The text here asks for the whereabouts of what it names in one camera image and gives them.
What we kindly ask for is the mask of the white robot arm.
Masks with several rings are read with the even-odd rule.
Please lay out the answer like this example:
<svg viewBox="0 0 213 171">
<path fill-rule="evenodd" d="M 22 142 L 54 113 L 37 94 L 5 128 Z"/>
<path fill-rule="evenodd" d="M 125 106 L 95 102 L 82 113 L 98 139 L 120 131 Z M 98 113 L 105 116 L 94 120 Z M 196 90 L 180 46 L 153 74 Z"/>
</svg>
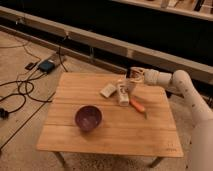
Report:
<svg viewBox="0 0 213 171">
<path fill-rule="evenodd" d="M 184 98 L 194 120 L 186 171 L 213 171 L 213 110 L 194 87 L 184 70 L 174 73 L 131 67 L 127 70 L 127 85 L 143 82 L 150 86 L 177 90 Z"/>
</svg>

